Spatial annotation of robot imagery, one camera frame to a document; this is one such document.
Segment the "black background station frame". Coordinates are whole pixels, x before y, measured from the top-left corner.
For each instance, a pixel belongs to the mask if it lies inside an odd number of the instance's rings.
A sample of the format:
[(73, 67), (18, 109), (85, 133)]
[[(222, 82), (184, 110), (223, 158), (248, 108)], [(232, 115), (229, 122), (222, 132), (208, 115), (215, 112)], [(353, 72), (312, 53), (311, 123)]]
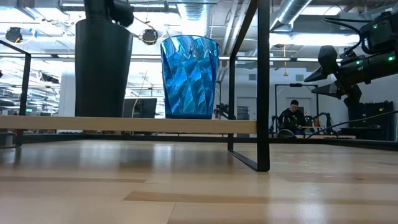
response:
[[(274, 85), (274, 111), (275, 111), (275, 116), (277, 116), (277, 118), (279, 117), (279, 113), (278, 113), (278, 90), (277, 88), (279, 86), (287, 86), (289, 88), (301, 88), (301, 87), (306, 87), (310, 93), (312, 93), (312, 90), (318, 88), (318, 85), (312, 85), (312, 84), (302, 84), (302, 83), (290, 83), (290, 84), (275, 84)], [(314, 93), (314, 95), (316, 96), (316, 116), (318, 116), (320, 114), (319, 112), (319, 95), (318, 93)]]

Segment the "black background monitor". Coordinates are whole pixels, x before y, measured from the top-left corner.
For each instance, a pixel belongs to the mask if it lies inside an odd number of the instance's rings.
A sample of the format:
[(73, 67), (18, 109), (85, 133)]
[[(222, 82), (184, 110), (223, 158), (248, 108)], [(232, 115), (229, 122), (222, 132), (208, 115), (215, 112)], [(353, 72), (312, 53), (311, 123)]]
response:
[(125, 99), (123, 118), (155, 118), (156, 105), (156, 98)]

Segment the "silver ceiling duct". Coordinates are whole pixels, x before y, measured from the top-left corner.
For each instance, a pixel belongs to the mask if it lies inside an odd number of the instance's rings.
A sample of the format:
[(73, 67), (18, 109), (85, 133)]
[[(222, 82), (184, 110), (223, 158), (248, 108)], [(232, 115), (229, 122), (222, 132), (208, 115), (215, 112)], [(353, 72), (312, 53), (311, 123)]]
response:
[(280, 8), (271, 14), (270, 31), (292, 25), (313, 0), (283, 0)]

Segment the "blue faceted plastic cup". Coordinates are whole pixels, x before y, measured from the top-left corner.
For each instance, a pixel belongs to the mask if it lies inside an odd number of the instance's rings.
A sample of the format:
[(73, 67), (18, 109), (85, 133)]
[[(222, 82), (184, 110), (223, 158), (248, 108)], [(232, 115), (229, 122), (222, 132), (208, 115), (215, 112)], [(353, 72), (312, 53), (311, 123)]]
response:
[(199, 35), (177, 35), (160, 45), (167, 119), (211, 119), (219, 44)]

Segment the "wooden shelf with black frame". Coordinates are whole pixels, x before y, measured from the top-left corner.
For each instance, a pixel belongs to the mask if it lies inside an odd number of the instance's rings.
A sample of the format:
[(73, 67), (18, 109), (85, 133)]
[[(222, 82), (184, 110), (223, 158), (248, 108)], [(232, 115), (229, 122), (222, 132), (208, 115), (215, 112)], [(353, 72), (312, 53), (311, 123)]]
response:
[[(257, 17), (257, 119), (235, 120), (234, 102), (237, 53), (246, 36), (253, 17)], [(267, 172), (271, 167), (269, 119), (269, 0), (250, 0), (238, 38), (229, 57), (229, 117), (227, 120), (209, 119), (145, 119), (145, 118), (84, 118), (0, 116), (0, 129), (84, 129), (105, 131), (147, 131), (174, 133), (227, 134), (228, 152), (258, 172)], [(256, 134), (256, 156), (253, 161), (234, 151), (235, 134)]]

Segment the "bright ceiling light panel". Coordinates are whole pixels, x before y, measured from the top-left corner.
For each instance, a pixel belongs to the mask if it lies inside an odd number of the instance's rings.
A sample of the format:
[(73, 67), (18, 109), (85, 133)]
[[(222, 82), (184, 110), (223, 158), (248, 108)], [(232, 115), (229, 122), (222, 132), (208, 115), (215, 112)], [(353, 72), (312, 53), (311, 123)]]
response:
[(270, 45), (351, 46), (359, 41), (358, 35), (343, 34), (270, 34)]

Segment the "black aluminium rig frame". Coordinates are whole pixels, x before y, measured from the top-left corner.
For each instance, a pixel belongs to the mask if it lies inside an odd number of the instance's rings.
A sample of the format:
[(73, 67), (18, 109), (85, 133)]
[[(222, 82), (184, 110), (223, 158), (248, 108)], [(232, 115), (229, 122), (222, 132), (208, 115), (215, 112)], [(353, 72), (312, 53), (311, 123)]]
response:
[[(127, 136), (127, 135), (102, 135), (102, 134), (27, 134), (22, 142), (40, 143), (55, 141), (77, 140), (115, 140), (115, 141), (164, 141), (164, 142), (217, 142), (227, 143), (227, 138), (222, 137), (194, 137), (194, 136)], [(358, 147), (384, 151), (398, 152), (398, 142), (394, 141), (370, 141), (357, 139), (283, 139), (271, 138), (271, 144), (326, 144), (334, 146)]]

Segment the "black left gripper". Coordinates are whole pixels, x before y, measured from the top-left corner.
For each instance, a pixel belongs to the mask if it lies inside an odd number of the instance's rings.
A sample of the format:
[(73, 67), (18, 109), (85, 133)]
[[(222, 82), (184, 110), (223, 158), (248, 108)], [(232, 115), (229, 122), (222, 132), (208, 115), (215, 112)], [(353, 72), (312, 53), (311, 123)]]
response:
[(115, 21), (128, 27), (134, 22), (134, 8), (128, 0), (83, 0), (87, 19)]

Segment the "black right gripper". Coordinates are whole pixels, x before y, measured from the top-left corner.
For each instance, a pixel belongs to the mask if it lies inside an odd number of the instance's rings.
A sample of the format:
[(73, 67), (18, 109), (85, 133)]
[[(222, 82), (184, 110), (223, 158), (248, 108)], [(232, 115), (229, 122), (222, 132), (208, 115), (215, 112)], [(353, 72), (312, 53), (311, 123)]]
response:
[(326, 45), (321, 47), (318, 62), (321, 67), (308, 76), (304, 82), (325, 80), (333, 74), (336, 80), (328, 85), (319, 86), (312, 93), (341, 99), (346, 96), (345, 104), (348, 107), (356, 106), (362, 96), (360, 83), (370, 84), (372, 80), (398, 74), (398, 55), (396, 51), (372, 55), (369, 57), (356, 57), (348, 61), (336, 62), (336, 50)]

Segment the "black cabinet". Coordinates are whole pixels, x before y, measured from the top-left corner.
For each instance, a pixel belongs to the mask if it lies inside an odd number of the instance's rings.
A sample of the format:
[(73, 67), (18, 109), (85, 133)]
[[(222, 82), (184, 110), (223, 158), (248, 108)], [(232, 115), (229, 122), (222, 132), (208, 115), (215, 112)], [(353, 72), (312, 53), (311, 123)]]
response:
[[(380, 103), (359, 103), (355, 107), (348, 108), (349, 120), (364, 119), (379, 114), (391, 112), (394, 110), (392, 101)], [(365, 121), (359, 121), (348, 124), (347, 127), (341, 127), (342, 135), (355, 136), (356, 139), (365, 140), (393, 140), (394, 114), (379, 116)]]

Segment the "person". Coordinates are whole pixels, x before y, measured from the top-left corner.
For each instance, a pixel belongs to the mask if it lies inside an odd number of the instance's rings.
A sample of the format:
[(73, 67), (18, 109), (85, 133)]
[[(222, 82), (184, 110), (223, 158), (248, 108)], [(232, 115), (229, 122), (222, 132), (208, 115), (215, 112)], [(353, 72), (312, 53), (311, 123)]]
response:
[(278, 117), (279, 129), (287, 129), (294, 134), (302, 134), (305, 126), (304, 113), (299, 110), (299, 102), (292, 100), (290, 106)]

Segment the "black plastic cup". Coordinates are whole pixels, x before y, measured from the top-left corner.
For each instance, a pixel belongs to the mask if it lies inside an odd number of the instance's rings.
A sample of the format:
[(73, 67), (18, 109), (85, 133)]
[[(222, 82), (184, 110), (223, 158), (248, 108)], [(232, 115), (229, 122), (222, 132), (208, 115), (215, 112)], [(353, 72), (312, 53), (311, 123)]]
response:
[(99, 19), (76, 24), (75, 116), (123, 116), (133, 36), (124, 27)]

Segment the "black round ceiling device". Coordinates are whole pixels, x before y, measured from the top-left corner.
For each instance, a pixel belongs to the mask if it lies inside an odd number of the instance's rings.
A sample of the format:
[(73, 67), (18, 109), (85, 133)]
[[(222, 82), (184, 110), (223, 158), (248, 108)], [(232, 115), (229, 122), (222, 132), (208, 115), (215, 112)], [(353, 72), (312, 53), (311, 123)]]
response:
[(20, 43), (23, 38), (21, 34), (21, 28), (20, 27), (10, 27), (6, 34), (5, 34), (6, 40), (12, 42), (12, 43)]
[(147, 45), (155, 45), (158, 39), (158, 32), (155, 29), (145, 29), (141, 39)]

